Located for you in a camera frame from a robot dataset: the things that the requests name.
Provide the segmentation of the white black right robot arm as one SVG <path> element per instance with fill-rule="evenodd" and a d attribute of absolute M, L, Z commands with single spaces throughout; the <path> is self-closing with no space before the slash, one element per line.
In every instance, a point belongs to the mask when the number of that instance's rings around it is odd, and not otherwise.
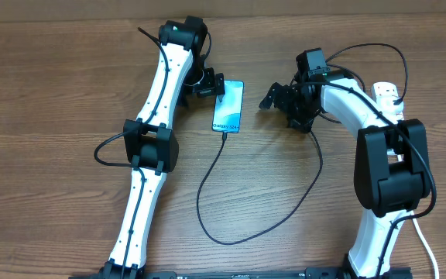
<path fill-rule="evenodd" d="M 308 267 L 311 278 L 411 278 L 409 267 L 393 268 L 390 257 L 403 224 L 435 206 L 436 185 L 427 151 L 426 129 L 403 117 L 396 86 L 373 85 L 367 95 L 360 77 L 334 66 L 320 48 L 296 58 L 290 84 L 274 83 L 261 109 L 275 107 L 287 125 L 303 133 L 322 113 L 333 115 L 356 140 L 354 188 L 363 207 L 353 247 L 340 267 Z"/>

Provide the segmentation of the Samsung Galaxy smartphone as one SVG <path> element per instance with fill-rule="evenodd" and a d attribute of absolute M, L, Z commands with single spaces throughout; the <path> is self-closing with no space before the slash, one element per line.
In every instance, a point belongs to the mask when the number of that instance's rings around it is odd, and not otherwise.
<path fill-rule="evenodd" d="M 212 130 L 222 133 L 238 133 L 242 115 L 244 82 L 227 80 L 222 99 L 215 100 Z"/>

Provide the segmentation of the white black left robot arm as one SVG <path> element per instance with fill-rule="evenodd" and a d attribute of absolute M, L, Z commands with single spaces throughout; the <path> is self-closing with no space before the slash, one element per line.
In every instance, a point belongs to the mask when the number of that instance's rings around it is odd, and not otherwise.
<path fill-rule="evenodd" d="M 211 35 L 203 19 L 188 16 L 184 22 L 167 21 L 153 42 L 160 57 L 145 105 L 133 120 L 125 120 L 117 137 L 125 142 L 131 186 L 118 238 L 97 278 L 142 278 L 147 240 L 156 203 L 178 158 L 179 144 L 173 117 L 188 94 L 223 98 L 223 74 L 205 66 L 210 53 L 204 42 Z"/>

